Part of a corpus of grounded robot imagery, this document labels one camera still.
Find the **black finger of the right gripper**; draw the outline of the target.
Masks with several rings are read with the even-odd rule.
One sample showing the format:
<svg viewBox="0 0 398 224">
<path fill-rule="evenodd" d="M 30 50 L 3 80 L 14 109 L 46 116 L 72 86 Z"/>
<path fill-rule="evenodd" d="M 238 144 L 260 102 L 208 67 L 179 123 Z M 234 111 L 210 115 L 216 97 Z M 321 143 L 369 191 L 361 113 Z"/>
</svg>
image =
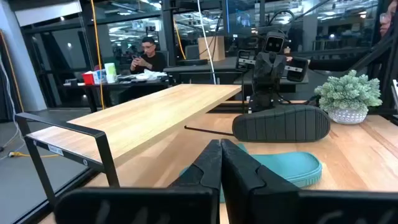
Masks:
<svg viewBox="0 0 398 224">
<path fill-rule="evenodd" d="M 253 90 L 257 92 L 258 84 L 266 80 L 266 76 L 270 71 L 269 54 L 259 52 L 256 56 L 253 73 Z"/>
<path fill-rule="evenodd" d="M 286 66 L 286 56 L 277 53 L 270 53 L 270 61 L 272 63 L 271 80 L 275 92 L 279 91 L 279 83 Z"/>
</svg>

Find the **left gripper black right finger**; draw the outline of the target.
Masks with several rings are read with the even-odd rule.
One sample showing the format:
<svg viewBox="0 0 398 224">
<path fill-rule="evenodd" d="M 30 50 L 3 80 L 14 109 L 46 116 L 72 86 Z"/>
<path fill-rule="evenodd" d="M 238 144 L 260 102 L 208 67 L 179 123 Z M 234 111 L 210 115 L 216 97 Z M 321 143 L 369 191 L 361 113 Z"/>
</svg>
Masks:
<svg viewBox="0 0 398 224">
<path fill-rule="evenodd" d="M 397 193 L 302 190 L 221 140 L 230 223 L 397 223 Z"/>
</svg>

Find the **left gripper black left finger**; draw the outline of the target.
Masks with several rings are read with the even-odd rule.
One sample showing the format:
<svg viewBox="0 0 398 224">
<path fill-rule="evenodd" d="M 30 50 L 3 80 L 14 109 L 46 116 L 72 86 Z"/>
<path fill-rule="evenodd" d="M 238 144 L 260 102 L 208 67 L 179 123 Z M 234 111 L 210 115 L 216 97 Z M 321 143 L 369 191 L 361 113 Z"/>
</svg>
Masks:
<svg viewBox="0 0 398 224">
<path fill-rule="evenodd" d="M 55 221 L 80 223 L 219 223 L 222 149 L 212 140 L 165 188 L 89 187 L 57 202 Z"/>
</svg>

